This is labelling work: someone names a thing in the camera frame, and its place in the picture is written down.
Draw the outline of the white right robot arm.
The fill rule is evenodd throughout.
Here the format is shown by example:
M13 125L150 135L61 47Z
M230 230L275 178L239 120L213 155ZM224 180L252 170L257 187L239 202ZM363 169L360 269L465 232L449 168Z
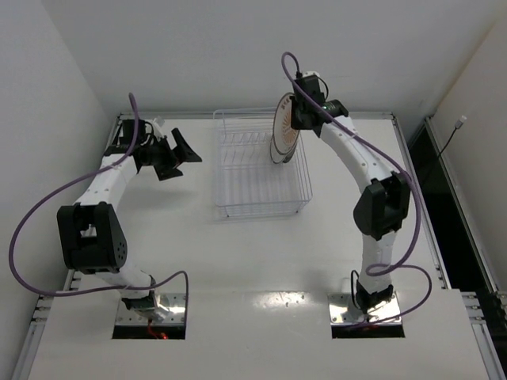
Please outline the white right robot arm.
M401 173L357 140L359 135L349 112L338 100L326 100L320 82L315 72L296 72L297 86L328 115L324 116L294 87L291 127L312 130L341 159L359 188L353 220L362 233L363 253L353 302L365 314L393 295L391 276L369 276L367 269L382 270L391 264L397 231L408 214L410 188Z

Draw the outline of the orange sunburst plate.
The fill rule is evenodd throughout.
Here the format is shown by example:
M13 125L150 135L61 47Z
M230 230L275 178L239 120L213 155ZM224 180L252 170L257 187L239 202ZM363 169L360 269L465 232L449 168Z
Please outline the orange sunburst plate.
M276 148L280 152L290 150L290 145L298 141L299 131L292 129L292 95L286 93L280 99L273 118L272 137L276 140Z

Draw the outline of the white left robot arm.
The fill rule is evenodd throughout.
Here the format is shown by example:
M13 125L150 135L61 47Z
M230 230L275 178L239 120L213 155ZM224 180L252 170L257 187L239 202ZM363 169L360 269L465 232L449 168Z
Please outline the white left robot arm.
M182 176L181 164L201 162L178 128L171 135L174 147L158 122L122 121L90 186L74 204L57 212L65 265L103 280L119 291L127 310L149 321L161 320L161 297L154 277L129 259L116 210L129 182L143 167L153 168L157 178L165 181Z

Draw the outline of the white plate with cloud motif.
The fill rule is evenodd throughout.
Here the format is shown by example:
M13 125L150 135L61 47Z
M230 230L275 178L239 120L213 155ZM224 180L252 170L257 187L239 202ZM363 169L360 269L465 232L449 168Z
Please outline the white plate with cloud motif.
M280 152L276 148L276 140L274 137L271 138L270 142L270 158L274 164L289 163L295 153L297 142L290 145L290 150L287 152Z

